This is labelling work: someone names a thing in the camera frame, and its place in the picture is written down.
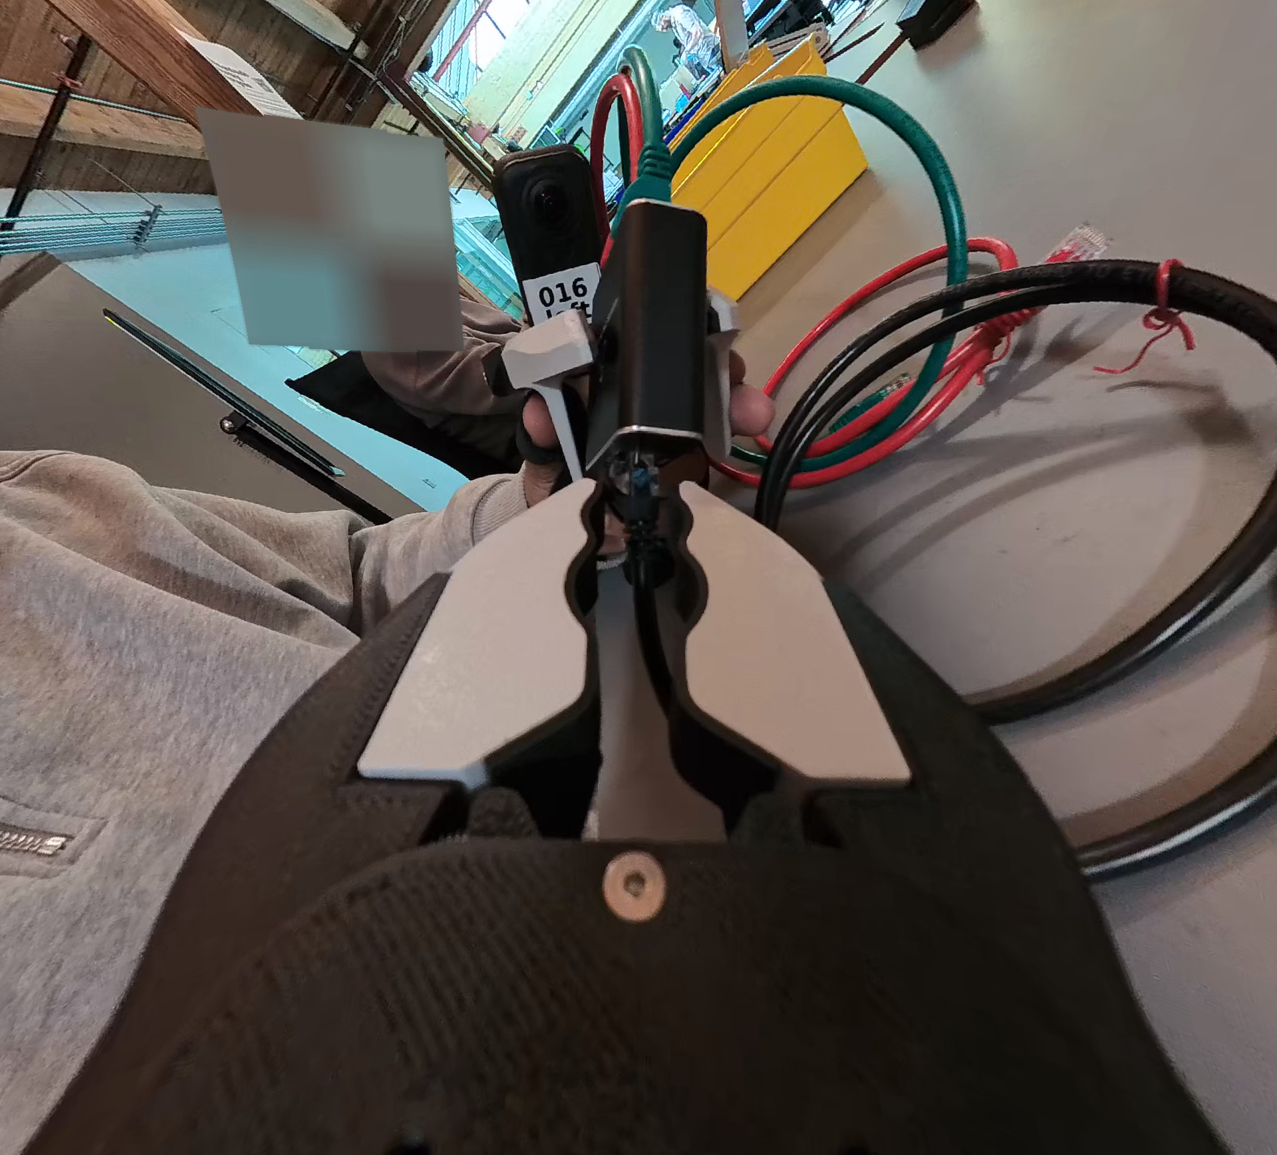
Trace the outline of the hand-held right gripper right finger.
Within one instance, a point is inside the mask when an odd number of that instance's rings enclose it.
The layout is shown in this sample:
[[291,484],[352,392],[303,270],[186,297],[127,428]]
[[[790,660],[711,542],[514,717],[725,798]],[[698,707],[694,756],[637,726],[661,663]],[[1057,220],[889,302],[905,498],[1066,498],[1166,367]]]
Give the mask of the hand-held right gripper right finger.
[[693,483],[678,487],[691,579],[682,643],[690,708],[811,784],[900,788],[905,754],[815,568]]

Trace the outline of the black network adapter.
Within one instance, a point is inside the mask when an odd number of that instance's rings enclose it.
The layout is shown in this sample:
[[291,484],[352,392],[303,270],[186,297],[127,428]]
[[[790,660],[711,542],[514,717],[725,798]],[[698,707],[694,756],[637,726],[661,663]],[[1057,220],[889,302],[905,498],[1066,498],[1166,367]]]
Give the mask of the black network adapter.
[[593,301],[582,467],[601,479],[633,454],[657,466],[706,431],[707,224],[638,198],[622,213]]

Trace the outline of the person's left hand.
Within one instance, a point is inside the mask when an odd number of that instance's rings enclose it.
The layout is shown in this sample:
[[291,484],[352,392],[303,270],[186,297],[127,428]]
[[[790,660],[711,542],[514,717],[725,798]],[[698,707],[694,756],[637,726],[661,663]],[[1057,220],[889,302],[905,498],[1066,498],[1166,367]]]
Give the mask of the person's left hand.
[[[735,435],[755,438],[767,434],[775,414],[772,399],[747,383],[744,359],[734,349],[728,353],[728,416]],[[548,406],[537,391],[528,391],[522,402],[521,423],[528,440],[550,452],[549,462],[524,462],[521,478],[525,503],[534,507],[554,492],[561,471],[560,442]]]

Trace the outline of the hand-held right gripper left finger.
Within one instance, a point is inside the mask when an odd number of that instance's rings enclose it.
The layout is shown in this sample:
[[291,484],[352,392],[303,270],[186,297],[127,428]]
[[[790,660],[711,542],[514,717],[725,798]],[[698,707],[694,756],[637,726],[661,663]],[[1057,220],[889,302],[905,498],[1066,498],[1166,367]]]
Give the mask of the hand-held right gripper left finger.
[[580,479],[454,565],[357,760],[361,778],[496,780],[591,692],[598,484]]

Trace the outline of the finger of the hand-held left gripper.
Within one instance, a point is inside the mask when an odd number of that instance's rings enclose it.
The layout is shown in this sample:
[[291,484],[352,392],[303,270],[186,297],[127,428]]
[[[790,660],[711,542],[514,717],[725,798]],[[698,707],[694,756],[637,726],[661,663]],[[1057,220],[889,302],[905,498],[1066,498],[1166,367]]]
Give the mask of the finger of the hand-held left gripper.
[[595,341],[584,317],[550,317],[510,338],[502,369],[516,391],[534,391],[545,403],[556,442],[572,482],[584,478],[565,383],[587,375],[595,362]]
[[731,444],[730,359],[739,334],[738,306],[714,286],[706,293],[705,431],[709,459],[726,459]]

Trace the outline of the person's left forearm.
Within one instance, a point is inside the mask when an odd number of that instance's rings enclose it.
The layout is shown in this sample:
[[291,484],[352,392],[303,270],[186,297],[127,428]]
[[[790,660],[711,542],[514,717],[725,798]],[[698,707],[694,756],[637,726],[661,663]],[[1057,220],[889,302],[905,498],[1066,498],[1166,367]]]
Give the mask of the person's left forearm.
[[347,628],[363,637],[425,581],[452,572],[486,535],[525,512],[530,506],[526,478],[521,468],[470,480],[439,511],[409,514],[352,535]]

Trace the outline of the small black box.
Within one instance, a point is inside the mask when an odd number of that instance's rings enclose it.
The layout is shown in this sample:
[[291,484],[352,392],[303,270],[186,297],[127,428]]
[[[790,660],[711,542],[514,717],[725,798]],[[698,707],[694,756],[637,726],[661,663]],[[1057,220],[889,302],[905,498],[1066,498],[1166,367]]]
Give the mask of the small black box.
[[896,20],[901,39],[915,51],[925,49],[947,33],[976,0],[905,0]]

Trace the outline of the white paper sign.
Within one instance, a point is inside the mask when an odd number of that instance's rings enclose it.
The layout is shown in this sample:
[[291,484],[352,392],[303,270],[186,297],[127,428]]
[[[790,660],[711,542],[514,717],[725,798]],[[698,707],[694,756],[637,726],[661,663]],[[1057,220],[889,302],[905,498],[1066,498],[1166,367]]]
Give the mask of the white paper sign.
[[182,35],[187,45],[199,53],[219,76],[262,116],[299,120],[301,114],[255,69],[228,47]]

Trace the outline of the black office chair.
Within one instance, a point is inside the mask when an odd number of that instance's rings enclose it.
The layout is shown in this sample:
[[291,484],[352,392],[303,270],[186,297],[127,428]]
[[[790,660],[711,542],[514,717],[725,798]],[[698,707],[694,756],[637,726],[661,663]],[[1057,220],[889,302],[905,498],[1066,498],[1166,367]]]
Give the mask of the black office chair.
[[347,351],[307,375],[284,383],[321,408],[411,446],[466,479],[510,471],[504,459],[493,459],[408,412],[372,378],[357,351]]

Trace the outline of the red twist tie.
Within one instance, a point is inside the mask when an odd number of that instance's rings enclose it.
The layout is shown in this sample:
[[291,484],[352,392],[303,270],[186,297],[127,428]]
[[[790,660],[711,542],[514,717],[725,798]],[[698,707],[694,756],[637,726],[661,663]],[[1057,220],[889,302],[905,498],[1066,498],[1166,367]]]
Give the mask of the red twist tie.
[[1182,267],[1177,258],[1166,258],[1157,265],[1153,306],[1141,317],[1141,326],[1148,338],[1133,358],[1124,366],[1093,366],[1093,371],[1105,377],[1124,377],[1133,373],[1148,353],[1162,339],[1175,335],[1182,349],[1191,353],[1197,349],[1195,334],[1182,313],[1171,305],[1173,274]]

